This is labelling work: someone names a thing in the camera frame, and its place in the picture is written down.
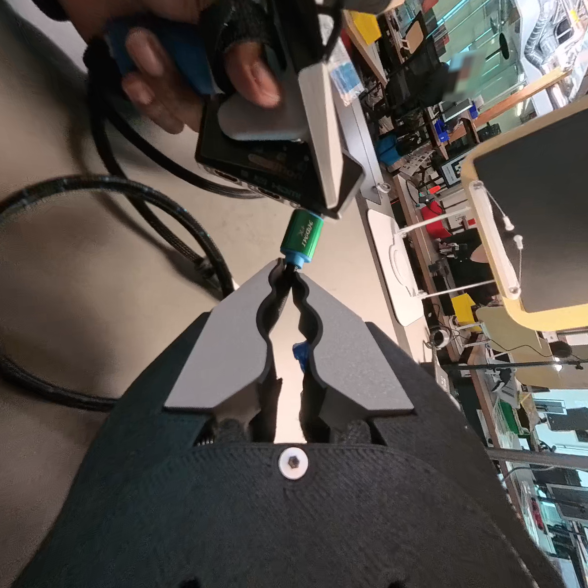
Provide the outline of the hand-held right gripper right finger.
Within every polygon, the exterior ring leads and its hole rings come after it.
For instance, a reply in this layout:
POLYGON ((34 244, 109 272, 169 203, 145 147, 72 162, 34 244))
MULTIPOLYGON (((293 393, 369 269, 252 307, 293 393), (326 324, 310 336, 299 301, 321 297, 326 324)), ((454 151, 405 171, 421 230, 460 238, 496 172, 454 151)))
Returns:
POLYGON ((411 414, 414 405, 367 323, 302 273, 294 303, 304 341, 299 420, 305 435, 333 435, 351 422, 411 414))

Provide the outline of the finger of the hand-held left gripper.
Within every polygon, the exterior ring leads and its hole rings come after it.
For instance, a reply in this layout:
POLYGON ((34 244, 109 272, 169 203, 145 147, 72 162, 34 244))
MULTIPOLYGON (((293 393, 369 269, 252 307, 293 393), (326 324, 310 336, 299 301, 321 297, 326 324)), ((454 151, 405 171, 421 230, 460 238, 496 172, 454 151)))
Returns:
POLYGON ((298 74, 311 147, 327 207, 339 202, 343 155, 327 65, 315 63, 298 74))

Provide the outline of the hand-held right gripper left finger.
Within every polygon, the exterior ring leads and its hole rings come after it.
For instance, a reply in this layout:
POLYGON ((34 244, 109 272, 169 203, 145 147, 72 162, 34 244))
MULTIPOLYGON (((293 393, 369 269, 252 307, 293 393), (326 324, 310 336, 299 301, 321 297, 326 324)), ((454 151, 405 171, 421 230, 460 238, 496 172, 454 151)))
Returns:
POLYGON ((267 305, 276 300, 282 261, 274 260, 219 302, 190 351, 164 403, 172 412, 236 420, 243 427, 261 412, 260 394, 273 362, 267 305))

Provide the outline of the person's left hand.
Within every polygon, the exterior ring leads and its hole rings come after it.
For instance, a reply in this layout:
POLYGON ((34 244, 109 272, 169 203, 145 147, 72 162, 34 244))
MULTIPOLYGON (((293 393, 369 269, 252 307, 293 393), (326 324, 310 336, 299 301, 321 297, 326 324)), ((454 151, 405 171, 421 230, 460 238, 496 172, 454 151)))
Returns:
MULTIPOLYGON (((108 21, 150 13, 172 21, 197 24, 213 1, 58 1, 67 20, 85 42, 102 36, 108 21)), ((136 70, 122 79, 122 89, 136 109, 169 134, 184 127, 198 131, 200 97, 182 81, 158 38, 144 28, 133 28, 126 48, 136 70)), ((251 103, 274 108, 281 103, 277 79, 262 58, 261 45, 248 41, 228 50, 226 73, 233 87, 251 103)))

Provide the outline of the clear plastic bag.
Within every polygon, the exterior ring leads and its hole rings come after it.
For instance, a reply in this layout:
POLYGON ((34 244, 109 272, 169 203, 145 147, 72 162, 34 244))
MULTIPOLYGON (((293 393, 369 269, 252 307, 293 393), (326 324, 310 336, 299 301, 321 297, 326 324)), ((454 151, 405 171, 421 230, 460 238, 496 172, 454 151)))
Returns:
POLYGON ((338 40, 334 46, 327 66, 343 105, 349 107, 364 92, 364 85, 342 40, 338 40))

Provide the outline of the yellow plastic bin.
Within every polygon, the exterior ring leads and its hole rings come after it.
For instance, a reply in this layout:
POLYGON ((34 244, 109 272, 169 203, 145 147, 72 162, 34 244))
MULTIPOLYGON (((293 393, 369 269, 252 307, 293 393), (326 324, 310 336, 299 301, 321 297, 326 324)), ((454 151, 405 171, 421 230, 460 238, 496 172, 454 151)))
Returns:
POLYGON ((375 15, 357 11, 350 11, 349 15, 358 35, 366 45, 372 45, 380 39, 382 33, 375 15))
POLYGON ((466 292, 451 298, 453 314, 459 326, 471 325, 476 322, 473 307, 474 300, 466 292))

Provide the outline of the printed marker tag sign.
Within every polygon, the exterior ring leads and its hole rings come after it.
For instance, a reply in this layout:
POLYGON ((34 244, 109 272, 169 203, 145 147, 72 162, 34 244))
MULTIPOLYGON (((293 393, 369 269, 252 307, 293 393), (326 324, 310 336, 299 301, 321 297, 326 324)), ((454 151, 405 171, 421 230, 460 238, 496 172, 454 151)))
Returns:
POLYGON ((460 184, 461 182, 461 168, 462 163, 467 157, 466 153, 462 153, 448 161, 440 167, 440 175, 443 178, 445 187, 451 188, 460 184))

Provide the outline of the beige board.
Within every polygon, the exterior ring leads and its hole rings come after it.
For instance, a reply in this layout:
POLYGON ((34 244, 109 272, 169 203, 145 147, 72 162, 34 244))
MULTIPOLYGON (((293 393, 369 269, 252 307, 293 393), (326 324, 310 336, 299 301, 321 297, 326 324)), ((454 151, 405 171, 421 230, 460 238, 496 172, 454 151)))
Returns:
POLYGON ((476 318, 486 327, 494 351, 506 352, 518 363, 552 360, 548 342, 514 321, 503 306, 477 308, 476 318))

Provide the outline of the green plastic bin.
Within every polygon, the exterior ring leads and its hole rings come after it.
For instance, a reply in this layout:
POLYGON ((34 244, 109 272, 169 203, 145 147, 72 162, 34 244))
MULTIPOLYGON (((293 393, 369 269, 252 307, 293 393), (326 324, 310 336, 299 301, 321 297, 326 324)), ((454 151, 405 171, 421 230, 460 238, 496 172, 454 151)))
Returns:
POLYGON ((514 409, 508 402, 502 400, 498 401, 498 406, 502 412, 508 430, 510 430, 512 434, 518 436, 520 434, 520 428, 514 409))

